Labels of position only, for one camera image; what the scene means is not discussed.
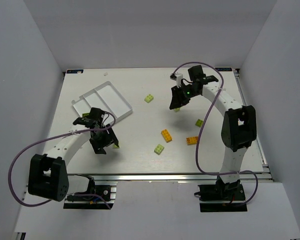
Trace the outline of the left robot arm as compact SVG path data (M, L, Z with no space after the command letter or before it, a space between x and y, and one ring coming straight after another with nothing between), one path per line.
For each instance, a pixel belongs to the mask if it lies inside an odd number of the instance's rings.
M93 179L87 175L68 176L67 166L81 147L89 142L96 155L106 154L105 148L118 145L112 126L113 113L91 108L86 116L78 117L68 133L50 150L35 154L30 161L28 192L31 195L60 202L68 194L95 198Z

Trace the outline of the pale green sloped lego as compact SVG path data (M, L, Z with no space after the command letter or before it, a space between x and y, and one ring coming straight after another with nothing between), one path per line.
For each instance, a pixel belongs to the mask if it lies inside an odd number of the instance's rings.
M164 147L163 145L158 144L158 145L154 148L154 153L156 153L157 155L160 155L164 149L165 149L165 147Z

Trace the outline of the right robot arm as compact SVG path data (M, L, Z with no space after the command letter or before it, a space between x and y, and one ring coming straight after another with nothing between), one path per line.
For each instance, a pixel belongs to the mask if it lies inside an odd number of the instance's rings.
M225 185L238 185L243 158L252 142L257 138L256 110L253 106L242 105L231 97L224 88L220 74L206 75L203 64L194 62L188 69L190 82L184 84L181 73L174 71L170 79L175 81L171 88L170 110L184 107L190 100L202 96L211 102L223 117L221 140L225 146L224 158L219 172L214 173Z

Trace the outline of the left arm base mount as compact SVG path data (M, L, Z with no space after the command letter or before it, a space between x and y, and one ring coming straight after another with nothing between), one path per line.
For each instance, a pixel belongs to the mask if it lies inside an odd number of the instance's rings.
M69 194L63 203L65 210L110 210L116 199L114 183L96 183L91 190Z

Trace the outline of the pale green 2x2 lego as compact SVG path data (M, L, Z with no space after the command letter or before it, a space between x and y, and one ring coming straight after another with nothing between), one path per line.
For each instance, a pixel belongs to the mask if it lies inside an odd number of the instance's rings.
M115 144L113 144L113 145L112 145L112 148L113 148L113 149L119 149L120 147L117 146L117 145L115 145Z

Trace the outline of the orange 2x4 lego plate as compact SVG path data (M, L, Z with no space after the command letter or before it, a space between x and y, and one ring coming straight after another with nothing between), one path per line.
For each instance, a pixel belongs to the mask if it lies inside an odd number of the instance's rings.
M191 136L186 138L186 144L188 146L190 145L196 145L198 142L198 136Z

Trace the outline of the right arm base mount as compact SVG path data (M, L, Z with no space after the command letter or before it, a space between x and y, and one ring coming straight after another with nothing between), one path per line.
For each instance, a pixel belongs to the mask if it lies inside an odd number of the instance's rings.
M235 190L222 193L216 189L215 184L198 185L198 191L194 193L199 198L201 213L235 213L247 212L246 195L243 185Z

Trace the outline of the green 2x2 lego brick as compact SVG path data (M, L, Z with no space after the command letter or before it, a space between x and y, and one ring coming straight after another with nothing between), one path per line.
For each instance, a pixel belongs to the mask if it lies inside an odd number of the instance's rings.
M196 125L197 127L199 127L199 128L201 128L203 124L204 124L204 121L201 120L201 119L198 119L198 120L196 121L196 123L195 123L195 125Z

